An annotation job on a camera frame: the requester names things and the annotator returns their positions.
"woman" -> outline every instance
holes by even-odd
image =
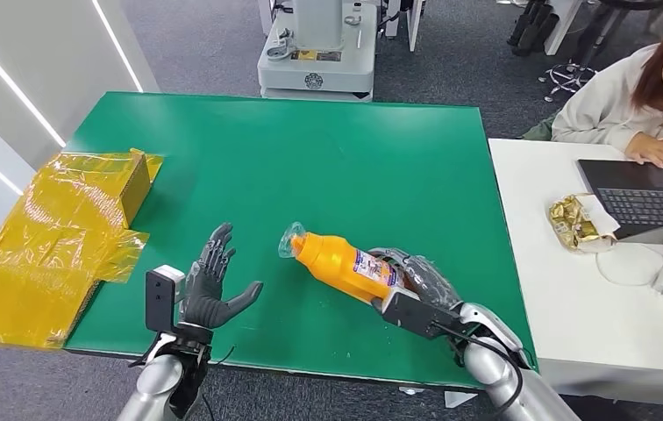
[[[590,79],[557,115],[552,140],[612,145],[663,168],[663,40]]]

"white robot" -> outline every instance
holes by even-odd
[[[257,63],[261,95],[371,101],[377,8],[364,0],[295,0],[286,4],[276,11]]]
[[[174,305],[183,294],[184,275],[171,267],[146,274],[146,326],[157,332],[135,392],[119,421],[184,419],[195,406],[210,361],[212,330],[254,303],[262,284],[254,282],[223,302],[223,277],[233,254],[226,250],[231,226],[210,236],[187,276],[189,292],[173,324]],[[447,336],[455,363],[480,382],[496,406],[495,416],[509,421],[578,421],[559,395],[533,371],[520,339],[490,310],[458,297],[448,280],[424,257],[395,248],[371,254],[390,260],[416,291],[394,288],[371,304],[387,322],[428,339]]]

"white sweater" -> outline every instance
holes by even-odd
[[[663,139],[663,112],[631,105],[642,66],[655,48],[646,46],[590,79],[556,116],[552,140],[607,144],[623,152],[639,132]]]

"laptop keyboard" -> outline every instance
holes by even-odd
[[[663,191],[598,189],[605,210],[619,224],[663,225]]]

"robotic arm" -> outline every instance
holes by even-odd
[[[231,229],[222,224],[212,233],[186,284],[184,273],[170,266],[146,273],[146,327],[157,334],[133,363],[145,366],[118,421],[184,419],[194,407],[208,370],[212,329],[254,303],[262,288],[261,282],[253,282],[231,300],[221,300],[225,270],[235,253],[225,249]],[[174,325],[176,303],[179,322]]]
[[[157,332],[150,349],[133,365],[144,365],[135,392],[118,421],[186,418],[194,408],[210,360],[212,329],[254,303],[262,283],[222,301],[223,278],[235,250],[226,250],[231,225],[220,225],[186,276],[161,266],[146,273],[146,327]],[[559,395],[531,369],[523,344],[489,309],[465,303],[423,256],[395,248],[370,253],[398,267],[412,290],[392,288],[371,304],[387,322],[427,339],[446,336],[455,362],[484,386],[495,417],[509,421],[579,421]],[[174,306],[180,304],[174,325]]]
[[[533,371],[517,335],[492,311],[465,303],[423,256],[375,248],[373,256],[400,268],[408,289],[392,288],[373,307],[387,322],[427,339],[447,336],[455,362],[484,386],[497,407],[494,418],[509,421],[579,421],[561,397]]]

